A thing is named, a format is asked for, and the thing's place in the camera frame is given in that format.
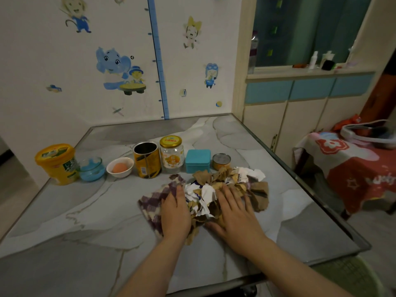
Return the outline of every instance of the red tablecloth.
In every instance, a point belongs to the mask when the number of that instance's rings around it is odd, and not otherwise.
[[[313,156],[350,214],[365,200],[381,198],[386,190],[396,192],[396,150],[357,145],[330,132],[310,133],[296,147]]]

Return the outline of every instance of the brown egg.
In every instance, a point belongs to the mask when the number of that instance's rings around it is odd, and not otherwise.
[[[118,164],[115,164],[112,172],[113,173],[121,173],[125,172],[128,169],[128,166],[122,162],[119,162]]]

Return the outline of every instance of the small tin can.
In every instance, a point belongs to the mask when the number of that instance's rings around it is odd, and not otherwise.
[[[137,173],[141,178],[154,178],[161,172],[160,150],[156,143],[137,143],[133,148]]]
[[[230,167],[231,156],[225,153],[217,153],[213,155],[213,169],[220,170],[221,167]]]

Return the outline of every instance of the marble tabletop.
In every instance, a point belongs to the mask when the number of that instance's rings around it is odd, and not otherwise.
[[[233,115],[93,127],[77,145],[76,158],[100,156],[107,164],[131,155],[139,141],[159,142],[168,134],[182,137],[185,152],[210,149],[229,154],[232,166],[262,170],[270,193],[269,207],[256,214],[260,225],[303,262],[364,248],[361,237],[315,203]],[[169,181],[165,173],[142,179],[136,170],[124,179],[107,175],[67,186],[49,181],[0,243],[0,295],[114,296],[158,242],[137,200]],[[259,281],[258,272],[201,227],[192,245],[183,247],[168,293],[205,296]]]

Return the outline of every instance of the hand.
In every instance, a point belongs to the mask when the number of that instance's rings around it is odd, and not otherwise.
[[[176,198],[169,193],[168,197],[162,200],[161,223],[164,239],[184,243],[190,232],[191,215],[181,185],[176,188]]]
[[[244,205],[234,187],[231,187],[232,193],[225,184],[221,190],[223,192],[216,190],[216,196],[223,212],[225,229],[214,222],[208,222],[205,226],[220,236],[236,253],[250,259],[269,239],[254,215],[249,197],[244,195]]]

